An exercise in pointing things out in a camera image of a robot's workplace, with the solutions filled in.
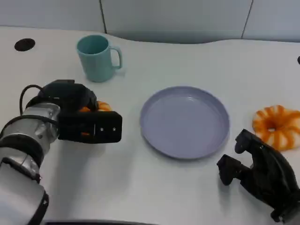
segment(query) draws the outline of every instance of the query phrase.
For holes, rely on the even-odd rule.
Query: mug handle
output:
[[[112,66],[115,69],[121,69],[123,67],[123,58],[122,58],[122,52],[121,49],[117,46],[109,46],[110,50],[116,50],[119,55],[119,65],[118,66]]]

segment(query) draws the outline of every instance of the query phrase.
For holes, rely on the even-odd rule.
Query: table surface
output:
[[[199,45],[142,43],[105,35],[121,48],[124,69],[104,83],[86,80],[75,45],[88,31],[0,28],[0,95],[3,126],[18,115],[21,90],[56,79],[75,79],[123,117],[119,143],[87,145],[55,141],[42,164],[50,195],[46,219],[113,219],[159,225],[273,225],[272,209],[238,181],[224,187],[217,161],[231,155],[250,166],[251,156],[234,152],[235,137],[252,131],[253,114],[270,105],[300,109],[300,44],[226,40]],[[33,38],[27,52],[16,41]],[[117,55],[112,55],[114,63]],[[215,95],[227,108],[230,138],[211,157],[179,162],[156,153],[142,138],[139,115],[155,92],[190,85]],[[37,93],[25,94],[28,101]],[[284,153],[300,180],[300,150]]]

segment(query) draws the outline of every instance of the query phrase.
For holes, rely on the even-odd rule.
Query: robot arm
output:
[[[249,152],[253,164],[248,168],[223,155],[217,163],[222,183],[227,186],[234,178],[239,179],[251,195],[274,209],[271,217],[275,222],[292,221],[300,212],[300,189],[290,164],[280,152],[245,129],[236,142],[235,152]]]
[[[82,143],[121,140],[122,117],[98,111],[95,94],[82,84],[57,80],[40,90],[24,112],[20,100],[21,115],[0,134],[1,224],[41,223],[49,197],[39,184],[39,168],[57,138]]]

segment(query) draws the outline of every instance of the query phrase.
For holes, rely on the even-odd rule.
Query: black round hole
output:
[[[35,46],[36,42],[31,38],[24,38],[15,43],[15,49],[19,52],[25,52]]]

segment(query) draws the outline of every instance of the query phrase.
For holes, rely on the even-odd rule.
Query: white wall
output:
[[[245,39],[300,41],[300,0],[254,0]]]
[[[99,0],[0,0],[0,25],[104,31]]]
[[[143,41],[241,38],[252,0],[102,0],[107,33]]]

